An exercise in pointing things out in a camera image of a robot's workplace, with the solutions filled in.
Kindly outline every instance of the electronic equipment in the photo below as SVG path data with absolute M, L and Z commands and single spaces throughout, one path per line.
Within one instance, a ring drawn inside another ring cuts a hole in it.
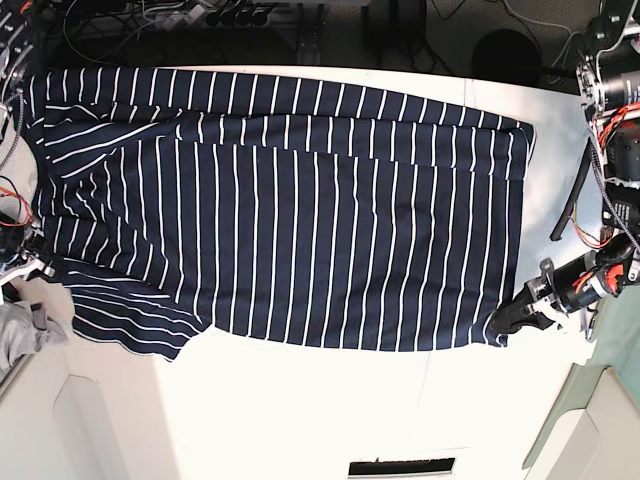
M 592 251 L 562 267 L 543 260 L 541 275 L 526 282 L 492 316 L 490 328 L 498 334 L 515 333 L 523 326 L 562 325 L 568 314 L 640 283 L 639 20 L 638 0 L 608 0 L 576 39 L 576 74 L 591 135 L 550 237 L 560 239 L 589 169 L 603 198 L 603 235 L 586 242 Z

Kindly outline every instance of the white table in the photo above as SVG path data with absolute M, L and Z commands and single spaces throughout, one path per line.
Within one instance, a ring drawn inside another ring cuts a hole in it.
M 570 229 L 561 242 L 548 240 L 585 145 L 577 97 L 399 72 L 205 68 L 387 88 L 532 123 L 537 143 L 525 184 L 516 289 L 538 275 L 541 259 L 561 265 L 584 252 Z M 597 231 L 599 211 L 590 176 L 579 201 L 584 228 Z M 35 290 L 29 295 L 44 298 L 68 325 L 72 305 L 61 287 Z M 457 480 L 517 480 L 572 362 L 584 361 L 589 349 L 579 336 L 553 329 L 523 330 L 510 345 L 390 355 L 300 348 L 210 328 L 173 364 L 75 336 L 62 351 L 68 373 L 98 382 L 131 479 L 338 480 L 351 461 L 454 456 Z M 91 417 L 88 430 L 104 428 Z

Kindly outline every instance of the navy blue striped fabric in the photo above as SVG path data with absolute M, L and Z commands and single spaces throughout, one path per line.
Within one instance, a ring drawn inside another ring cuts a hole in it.
M 268 75 L 34 78 L 35 208 L 78 335 L 176 357 L 211 325 L 384 351 L 506 345 L 534 131 L 478 110 Z

